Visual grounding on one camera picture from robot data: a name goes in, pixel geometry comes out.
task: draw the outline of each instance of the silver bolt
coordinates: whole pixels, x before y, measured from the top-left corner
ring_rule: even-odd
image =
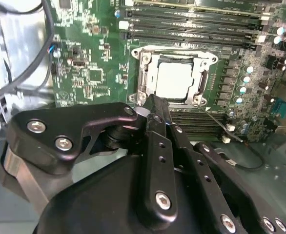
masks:
[[[182,133],[182,132],[183,132],[182,128],[180,128],[178,125],[176,125],[175,128],[177,129],[177,131],[178,131],[179,133]]]
[[[274,232],[274,226],[273,224],[270,222],[269,219],[267,219],[266,217],[264,217],[264,223],[266,225],[267,228],[269,228],[270,231]]]
[[[236,232],[236,228],[233,221],[227,215],[221,215],[221,222],[230,233]]]
[[[129,107],[125,107],[125,108],[124,108],[124,111],[125,111],[127,114],[129,114],[129,115],[133,115],[133,112],[132,112],[132,110],[131,110]]]
[[[60,137],[56,139],[55,146],[62,151],[68,151],[73,147],[73,144],[69,139]]]
[[[209,151],[210,151],[209,147],[208,147],[208,146],[206,146],[206,145],[203,145],[203,148],[204,148],[204,150],[206,150],[207,152],[209,152]]]
[[[282,229],[282,231],[286,233],[286,227],[284,226],[284,224],[277,218],[275,219],[275,222],[279,226],[279,228]]]
[[[155,195],[156,203],[162,208],[163,210],[169,210],[171,206],[171,201],[169,197],[164,193],[156,193]]]
[[[161,123],[162,119],[158,115],[154,115],[154,119],[158,122]]]
[[[27,123],[27,128],[33,133],[43,133],[46,129],[46,126],[44,123],[34,120]]]

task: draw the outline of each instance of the green circuit board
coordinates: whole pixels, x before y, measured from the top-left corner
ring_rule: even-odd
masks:
[[[266,63],[269,55],[286,58],[286,51],[279,47],[283,41],[274,42],[278,27],[286,31],[286,3],[51,0],[51,6],[57,47],[52,74],[58,107],[117,101],[134,105],[129,96],[138,88],[139,62],[131,51],[148,45],[174,46],[209,51],[218,57],[209,68],[203,94],[210,113],[225,114],[231,109],[236,134],[249,141],[262,140],[272,131],[268,121],[274,117],[274,103],[264,95],[284,71],[268,69]],[[120,21],[130,22],[131,27],[120,29]],[[251,74],[246,73],[247,67],[253,68]],[[249,83],[242,80],[246,75]],[[268,90],[259,88],[259,83],[265,83]],[[237,98],[242,98],[242,103],[237,104]],[[196,108],[171,111],[201,112]],[[191,128],[193,117],[179,124]],[[248,124],[248,131],[242,132],[242,121]]]

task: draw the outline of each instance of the cpu socket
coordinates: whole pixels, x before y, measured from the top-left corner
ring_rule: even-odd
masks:
[[[145,46],[132,50],[139,60],[138,90],[129,100],[144,105],[150,94],[168,100],[170,107],[205,105],[203,98],[209,67],[218,62],[210,52],[166,46]]]

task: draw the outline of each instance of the wire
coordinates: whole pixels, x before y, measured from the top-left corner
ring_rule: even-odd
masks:
[[[30,15],[30,14],[38,12],[41,8],[42,8],[42,3],[40,3],[38,6],[36,6],[35,8],[33,8],[29,11],[20,12],[20,11],[16,11],[16,10],[7,9],[5,6],[0,4],[0,12],[5,13],[5,14],[12,14],[12,15]]]
[[[244,142],[244,145],[255,155],[257,156],[261,163],[259,166],[257,167],[245,167],[245,166],[242,166],[240,164],[237,164],[236,161],[230,159],[226,153],[224,152],[223,149],[220,149],[220,148],[217,148],[217,149],[214,149],[216,151],[217,154],[219,154],[228,164],[236,167],[236,168],[239,168],[239,169],[242,169],[242,170],[245,170],[245,171],[250,171],[250,172],[254,172],[254,171],[257,171],[257,170],[260,170],[262,169],[265,164],[266,164],[266,161],[265,161],[265,158],[260,154],[258,153],[258,151],[256,151],[255,149],[253,149],[247,142]]]
[[[10,92],[10,94],[15,94],[16,95],[17,92],[23,92],[23,94],[25,96],[37,96],[37,97],[49,98],[50,97],[49,94],[43,94],[43,93],[40,93],[39,91],[44,86],[46,86],[47,82],[49,81],[50,74],[51,74],[51,69],[52,69],[52,61],[53,61],[52,58],[53,58],[52,54],[49,54],[49,64],[48,64],[47,72],[46,72],[45,78],[44,78],[44,80],[43,80],[41,85],[39,85],[37,88],[35,88],[33,90],[15,88],[15,92],[12,91],[12,92]],[[12,80],[12,72],[11,72],[11,69],[10,69],[10,67],[8,66],[8,64],[7,64],[7,62],[5,60],[4,60],[4,65],[5,65],[5,69],[7,71],[8,81],[9,81],[9,83],[11,83],[11,82],[13,82],[13,80]]]
[[[214,116],[212,116],[209,112],[207,112],[206,110],[204,110],[201,106],[199,106],[199,108],[204,111],[207,115],[209,115],[209,117],[211,117],[220,127],[222,127],[222,129],[233,139],[236,139],[237,141],[243,143],[243,140],[240,139],[238,136],[235,136],[234,134],[232,134],[230,131],[228,131],[228,129],[226,129],[226,127],[220,123]]]
[[[17,78],[15,78],[11,83],[0,88],[0,96],[4,95],[5,93],[9,93],[13,89],[15,89],[17,86],[22,84],[25,80],[27,80],[33,74],[33,72],[37,69],[37,67],[40,65],[41,61],[43,60],[46,54],[46,50],[50,48],[50,45],[54,37],[54,23],[52,19],[51,10],[46,0],[42,0],[42,6],[46,14],[46,21],[47,21],[47,26],[48,26],[47,28],[48,28],[49,36],[47,37],[46,41],[43,44],[43,47],[40,49],[35,59],[26,68],[26,70],[23,71],[22,74],[20,74]]]

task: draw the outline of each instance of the motherboard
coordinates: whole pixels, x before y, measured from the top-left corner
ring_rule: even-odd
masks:
[[[286,0],[51,0],[58,107],[168,100],[191,140],[286,118]],[[214,120],[206,114],[209,112]]]

